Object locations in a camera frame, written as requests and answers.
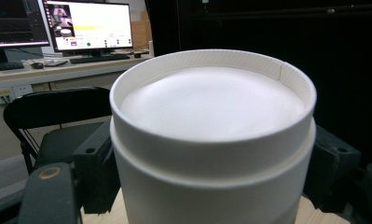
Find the black chair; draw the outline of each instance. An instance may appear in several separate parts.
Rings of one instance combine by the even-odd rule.
[[[103,124],[93,119],[111,116],[109,92],[99,87],[40,91],[23,95],[6,106],[4,120],[21,142],[29,174],[53,162],[73,161],[73,152]],[[92,121],[63,127],[88,119]],[[31,130],[52,125],[60,128],[46,133],[37,143]]]

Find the white powder surface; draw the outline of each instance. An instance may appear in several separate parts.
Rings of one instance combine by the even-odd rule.
[[[274,132],[304,108],[280,81],[237,68],[190,67],[160,74],[131,91],[120,111],[151,133],[227,141]]]

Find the computer monitor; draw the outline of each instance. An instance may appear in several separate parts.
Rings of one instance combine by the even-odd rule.
[[[101,55],[131,49],[129,4],[43,0],[55,52]]]
[[[5,49],[49,46],[37,0],[0,0],[0,63]]]

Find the keyboard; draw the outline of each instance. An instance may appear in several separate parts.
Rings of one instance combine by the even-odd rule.
[[[99,62],[108,62],[108,61],[115,61],[115,60],[125,60],[129,58],[130,56],[126,54],[114,54],[110,56],[74,58],[74,59],[69,59],[69,62],[70,63],[99,63]]]
[[[0,63],[0,71],[24,68],[23,63]]]

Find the chair backrest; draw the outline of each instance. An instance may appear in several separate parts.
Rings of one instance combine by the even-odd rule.
[[[25,131],[110,116],[112,111],[109,93],[110,90],[100,87],[39,91],[25,94],[8,104],[3,117],[7,126],[21,141],[28,170],[32,169],[30,156],[37,157],[34,147],[37,143],[31,142]]]

